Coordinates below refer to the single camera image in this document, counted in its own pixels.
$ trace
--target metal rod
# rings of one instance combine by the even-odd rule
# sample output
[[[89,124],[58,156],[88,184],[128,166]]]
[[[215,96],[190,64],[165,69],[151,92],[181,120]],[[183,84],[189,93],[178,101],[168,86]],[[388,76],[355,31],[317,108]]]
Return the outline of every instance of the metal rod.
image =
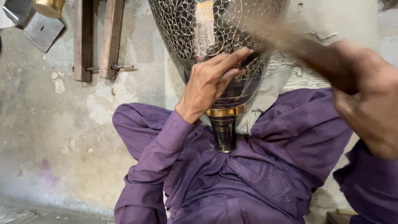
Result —
[[[117,65],[116,66],[116,70],[119,70],[119,69],[133,69],[133,68],[134,68],[134,65]],[[99,70],[99,69],[100,69],[100,67],[85,68],[86,71],[95,71],[95,70]]]
[[[118,69],[133,69],[134,65],[118,65]]]
[[[91,68],[86,68],[86,71],[94,71],[94,70],[99,70],[100,67],[91,67]]]

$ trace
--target wrist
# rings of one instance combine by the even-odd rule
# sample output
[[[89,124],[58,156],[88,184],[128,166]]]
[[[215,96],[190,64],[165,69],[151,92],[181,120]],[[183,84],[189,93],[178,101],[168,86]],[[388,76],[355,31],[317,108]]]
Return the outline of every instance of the wrist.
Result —
[[[185,106],[184,103],[179,102],[175,108],[177,114],[184,119],[184,121],[194,124],[202,115],[200,112],[194,112],[190,107]]]

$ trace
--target metal plate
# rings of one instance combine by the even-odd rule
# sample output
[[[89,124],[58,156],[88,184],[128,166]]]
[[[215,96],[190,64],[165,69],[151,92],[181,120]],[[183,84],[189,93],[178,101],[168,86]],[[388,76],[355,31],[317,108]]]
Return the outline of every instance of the metal plate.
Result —
[[[46,53],[65,25],[59,19],[52,19],[35,13],[23,33],[37,48]]]

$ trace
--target left hand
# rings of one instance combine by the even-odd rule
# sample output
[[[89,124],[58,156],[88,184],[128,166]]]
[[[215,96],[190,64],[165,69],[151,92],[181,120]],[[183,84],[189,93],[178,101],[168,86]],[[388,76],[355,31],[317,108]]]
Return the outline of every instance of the left hand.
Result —
[[[176,112],[188,123],[195,123],[224,93],[229,82],[246,72],[237,66],[252,52],[243,47],[232,54],[220,54],[195,64]]]

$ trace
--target metal vase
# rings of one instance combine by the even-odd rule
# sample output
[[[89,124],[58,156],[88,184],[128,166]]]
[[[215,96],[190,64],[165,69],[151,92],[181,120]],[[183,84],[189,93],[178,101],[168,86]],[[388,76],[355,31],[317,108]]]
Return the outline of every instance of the metal vase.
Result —
[[[256,39],[236,29],[247,14],[264,20],[285,16],[290,0],[149,0],[152,14],[170,57],[187,84],[194,64],[241,47],[255,50]],[[236,146],[236,121],[255,93],[268,66],[273,46],[247,65],[246,73],[230,82],[206,115],[210,118],[215,148],[229,153]]]

